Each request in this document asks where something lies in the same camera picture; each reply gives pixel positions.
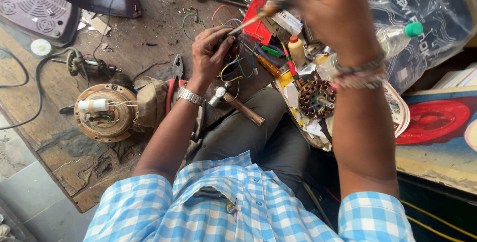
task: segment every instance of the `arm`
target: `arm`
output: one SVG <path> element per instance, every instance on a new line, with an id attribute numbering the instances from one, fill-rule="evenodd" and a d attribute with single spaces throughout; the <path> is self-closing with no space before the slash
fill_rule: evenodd
<path id="1" fill-rule="evenodd" d="M 186 87 L 191 92 L 204 96 L 219 73 L 224 56 L 234 40 L 224 40 L 215 53 L 212 49 L 229 31 L 230 28 L 219 26 L 205 30 L 196 37 L 192 45 L 194 70 Z M 190 101 L 177 101 L 147 144 L 133 176 L 157 174 L 174 183 L 194 130 L 198 110 L 199 106 Z"/>
<path id="2" fill-rule="evenodd" d="M 337 52 L 341 66 L 378 58 L 367 0 L 289 1 Z M 336 99 L 333 145 L 342 198 L 359 191 L 398 197 L 394 131 L 383 89 L 340 89 Z"/>

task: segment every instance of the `wooden hammer handle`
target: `wooden hammer handle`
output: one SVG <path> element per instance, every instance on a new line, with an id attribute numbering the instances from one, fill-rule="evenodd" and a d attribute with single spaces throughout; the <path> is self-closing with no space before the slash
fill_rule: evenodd
<path id="1" fill-rule="evenodd" d="M 230 103 L 230 105 L 234 106 L 239 112 L 245 115 L 245 117 L 250 119 L 256 125 L 262 126 L 262 124 L 265 122 L 265 119 L 263 119 L 256 112 L 245 106 L 240 100 L 234 99 L 234 96 L 230 95 L 229 93 L 225 93 L 224 100 Z"/>

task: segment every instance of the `red circular design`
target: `red circular design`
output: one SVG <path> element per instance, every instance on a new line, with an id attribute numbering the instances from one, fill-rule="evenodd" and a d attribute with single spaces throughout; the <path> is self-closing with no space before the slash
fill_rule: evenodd
<path id="1" fill-rule="evenodd" d="M 396 139 L 397 144 L 413 144 L 439 138 L 459 128 L 470 116 L 467 106 L 452 100 L 409 105 L 409 111 L 411 122 Z"/>

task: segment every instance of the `man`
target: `man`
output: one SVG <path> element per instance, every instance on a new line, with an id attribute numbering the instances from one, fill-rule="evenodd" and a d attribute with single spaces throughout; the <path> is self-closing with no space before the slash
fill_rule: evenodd
<path id="1" fill-rule="evenodd" d="M 381 60 L 367 0 L 288 1 L 337 51 L 341 67 L 362 69 Z M 203 96 L 215 79 L 233 40 L 211 51 L 229 31 L 217 27 L 196 37 L 190 92 Z M 176 177 L 199 108 L 179 99 L 133 177 L 104 192 L 85 241 L 414 241 L 397 199 L 394 132 L 382 88 L 338 90 L 333 130 L 343 199 L 338 234 L 293 194 L 309 148 L 294 126 L 280 121 L 280 98 L 271 89 L 259 91 L 246 105 L 267 125 L 257 127 L 235 112 L 206 134 Z"/>

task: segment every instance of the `hammer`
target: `hammer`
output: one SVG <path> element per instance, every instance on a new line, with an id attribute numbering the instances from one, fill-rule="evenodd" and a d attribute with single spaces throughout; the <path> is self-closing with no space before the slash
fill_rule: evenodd
<path id="1" fill-rule="evenodd" d="M 216 87 L 215 95 L 209 100 L 208 103 L 212 107 L 217 108 L 218 105 L 221 103 L 221 100 L 223 99 L 230 103 L 230 105 L 232 105 L 234 108 L 236 108 L 237 111 L 245 115 L 245 117 L 250 119 L 250 121 L 252 121 L 258 126 L 262 126 L 262 124 L 265 122 L 265 119 L 263 119 L 256 112 L 245 106 L 240 100 L 234 98 L 234 96 L 232 96 L 230 93 L 227 93 L 227 89 L 229 89 L 231 86 L 232 85 L 227 82 L 223 87 Z"/>

